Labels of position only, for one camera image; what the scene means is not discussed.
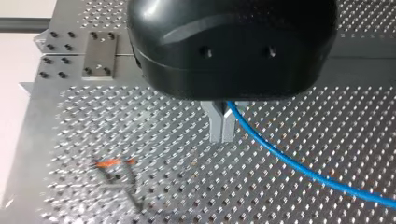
bolt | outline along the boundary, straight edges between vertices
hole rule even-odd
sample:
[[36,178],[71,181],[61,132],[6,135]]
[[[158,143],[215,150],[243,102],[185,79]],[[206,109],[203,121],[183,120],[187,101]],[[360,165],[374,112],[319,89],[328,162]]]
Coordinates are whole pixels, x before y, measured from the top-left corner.
[[52,60],[48,58],[43,58],[43,61],[44,63],[52,63]]
[[70,38],[74,38],[76,37],[76,35],[73,32],[67,32],[67,34],[69,35]]
[[69,51],[72,50],[72,47],[71,47],[70,45],[68,45],[68,44],[67,44],[67,45],[64,45],[64,48],[67,49],[67,50],[69,50]]
[[70,60],[68,60],[67,58],[62,58],[61,61],[64,63],[70,63]]
[[55,49],[55,47],[53,47],[53,45],[47,45],[47,48],[48,48],[49,50],[54,50],[54,49]]
[[106,75],[110,75],[111,74],[111,71],[110,71],[109,68],[104,67],[103,70],[105,70]]
[[111,40],[113,40],[114,38],[115,38],[115,36],[114,36],[114,34],[113,33],[108,33],[108,38],[109,39],[111,39]]
[[98,38],[98,35],[96,34],[96,32],[90,32],[90,35],[92,36],[92,39]]
[[58,76],[59,76],[60,78],[66,78],[66,74],[63,73],[63,72],[59,72],[59,73],[58,73]]
[[49,32],[49,34],[50,34],[50,36],[52,36],[52,37],[54,37],[54,38],[56,38],[56,37],[58,37],[58,34],[56,34],[55,32]]
[[49,75],[48,75],[47,73],[45,73],[45,72],[40,72],[39,75],[40,75],[41,77],[43,77],[43,78],[46,78],[46,77],[49,76]]
[[84,68],[84,71],[85,71],[85,73],[86,74],[92,74],[92,70],[91,70],[91,68],[89,68],[89,67],[86,67],[86,68]]

